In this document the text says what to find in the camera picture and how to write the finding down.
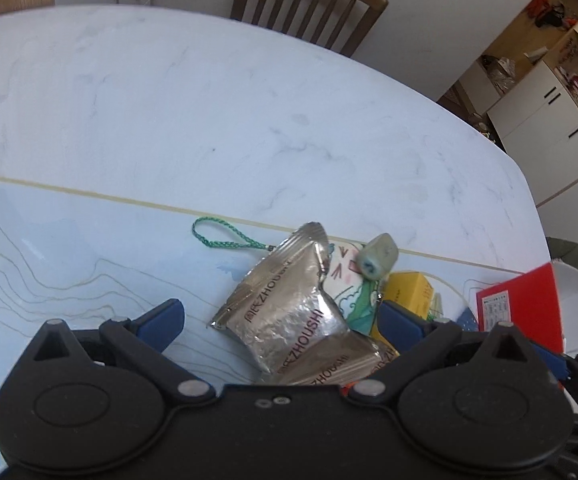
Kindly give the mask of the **blue patterned table mat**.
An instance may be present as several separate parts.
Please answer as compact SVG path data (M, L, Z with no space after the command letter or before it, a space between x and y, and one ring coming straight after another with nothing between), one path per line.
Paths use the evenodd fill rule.
M209 323L259 261L252 249L203 246L198 217L222 217L267 244L317 221L333 242L379 233L400 245L403 270L425 273L447 316L480 287L531 270L547 257L538 215L519 180L487 185L479 200L455 200L422 186L389 197L332 180L261 187L258 210L237 212L242 190L205 206L175 208L132 198L0 178L0 385L28 341L50 318L94 328L177 298L184 333L167 355L214 385L249 382L246 352ZM0 470L4 462L0 456Z

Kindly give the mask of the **silver foil packet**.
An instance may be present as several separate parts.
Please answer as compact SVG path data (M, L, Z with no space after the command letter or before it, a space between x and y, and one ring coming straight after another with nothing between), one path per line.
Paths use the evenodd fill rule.
M303 224L245 276L211 326L236 336L263 373L286 373L315 344L349 331L323 287L329 263L324 227Z
M277 374L263 374L270 386L347 386L381 370L399 356L389 342L350 330L329 336Z

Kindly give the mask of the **yellow small box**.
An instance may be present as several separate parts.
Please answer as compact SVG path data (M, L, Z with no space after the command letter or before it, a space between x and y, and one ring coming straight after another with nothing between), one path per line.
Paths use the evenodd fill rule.
M395 272L382 289L370 336L405 352L426 337L434 288L423 273Z

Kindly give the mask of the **red cardboard box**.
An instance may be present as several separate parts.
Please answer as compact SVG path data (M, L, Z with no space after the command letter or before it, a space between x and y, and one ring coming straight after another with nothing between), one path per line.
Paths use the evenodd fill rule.
M554 353L578 355L578 269L561 261L491 285L476 293L479 330L498 322Z

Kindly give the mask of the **green patterned pouch with tassel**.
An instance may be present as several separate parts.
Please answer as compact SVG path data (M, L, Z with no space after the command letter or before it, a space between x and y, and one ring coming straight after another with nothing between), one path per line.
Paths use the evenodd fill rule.
M227 231L228 240L211 240L204 236L199 231L204 224ZM273 245L258 242L221 218L197 218L191 225L191 233L208 248L258 249L265 252L274 249ZM324 290L335 301L352 330L368 335L379 304L380 283L367 280L356 264L355 258L363 247L363 244L352 242L329 243L329 271L324 280Z

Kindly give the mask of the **white cupboard right side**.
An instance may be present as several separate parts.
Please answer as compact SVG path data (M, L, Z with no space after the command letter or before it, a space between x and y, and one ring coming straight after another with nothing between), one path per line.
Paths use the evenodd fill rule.
M545 235L578 244L578 0L531 0L446 99L516 162Z

